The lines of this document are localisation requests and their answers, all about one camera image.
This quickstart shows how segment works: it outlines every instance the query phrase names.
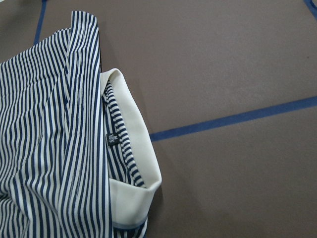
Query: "blue tape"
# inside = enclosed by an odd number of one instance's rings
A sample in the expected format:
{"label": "blue tape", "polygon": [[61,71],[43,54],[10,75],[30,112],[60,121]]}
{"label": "blue tape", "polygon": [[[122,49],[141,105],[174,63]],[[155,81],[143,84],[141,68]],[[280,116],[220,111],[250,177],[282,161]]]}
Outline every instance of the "blue tape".
{"label": "blue tape", "polygon": [[151,141],[165,140],[173,137],[178,137],[182,135],[187,135],[195,132],[200,132],[204,130],[210,130],[218,127],[223,127],[227,125],[237,124],[245,121],[266,118],[282,113],[288,113],[292,111],[297,111],[305,108],[317,106],[317,97],[302,99],[290,103],[284,103],[268,108],[258,109],[246,113],[240,113],[233,116],[228,116],[224,118],[209,120],[197,124],[187,125],[171,130],[165,130],[150,135]]}
{"label": "blue tape", "polygon": [[307,5],[308,9],[317,20],[317,6],[315,6],[312,0],[304,0],[304,3]]}
{"label": "blue tape", "polygon": [[40,40],[40,34],[41,34],[43,19],[45,15],[45,10],[46,10],[46,0],[42,0],[41,14],[40,14],[39,22],[38,22],[38,27],[36,28],[36,33],[35,33],[35,38],[33,43],[34,45],[36,45]]}

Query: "clothing tag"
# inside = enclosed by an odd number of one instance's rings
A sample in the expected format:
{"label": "clothing tag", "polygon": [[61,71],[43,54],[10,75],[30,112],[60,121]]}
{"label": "clothing tag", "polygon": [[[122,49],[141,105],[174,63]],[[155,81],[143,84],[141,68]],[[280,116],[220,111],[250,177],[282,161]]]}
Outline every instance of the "clothing tag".
{"label": "clothing tag", "polygon": [[119,136],[117,133],[107,134],[107,142],[108,145],[117,145],[120,143]]}

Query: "striped shirt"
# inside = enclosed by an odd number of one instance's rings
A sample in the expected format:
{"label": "striped shirt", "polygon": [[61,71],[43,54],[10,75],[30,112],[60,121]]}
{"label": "striped shirt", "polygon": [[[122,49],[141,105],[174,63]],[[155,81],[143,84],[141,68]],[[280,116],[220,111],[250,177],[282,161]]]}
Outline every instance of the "striped shirt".
{"label": "striped shirt", "polygon": [[126,85],[118,70],[101,76],[98,32],[75,11],[71,28],[0,64],[0,237],[145,236],[149,205],[122,204],[151,203],[159,168],[148,134],[146,156],[132,149]]}

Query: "garment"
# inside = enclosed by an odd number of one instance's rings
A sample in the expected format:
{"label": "garment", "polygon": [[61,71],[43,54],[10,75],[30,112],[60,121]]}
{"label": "garment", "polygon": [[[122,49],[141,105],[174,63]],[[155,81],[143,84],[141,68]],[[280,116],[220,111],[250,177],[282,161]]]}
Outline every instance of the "garment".
{"label": "garment", "polygon": [[0,135],[0,237],[144,236],[159,167],[93,15],[0,64]]}

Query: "brown surface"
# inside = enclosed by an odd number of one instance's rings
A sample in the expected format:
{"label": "brown surface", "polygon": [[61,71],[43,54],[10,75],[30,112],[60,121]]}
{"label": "brown surface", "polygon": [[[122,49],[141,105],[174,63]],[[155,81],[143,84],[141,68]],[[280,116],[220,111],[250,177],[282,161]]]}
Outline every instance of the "brown surface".
{"label": "brown surface", "polygon": [[[30,47],[39,1],[0,3],[0,61]],[[49,0],[41,39],[97,16],[150,132],[316,96],[303,1]],[[154,143],[163,184],[148,238],[317,237],[317,109]]]}

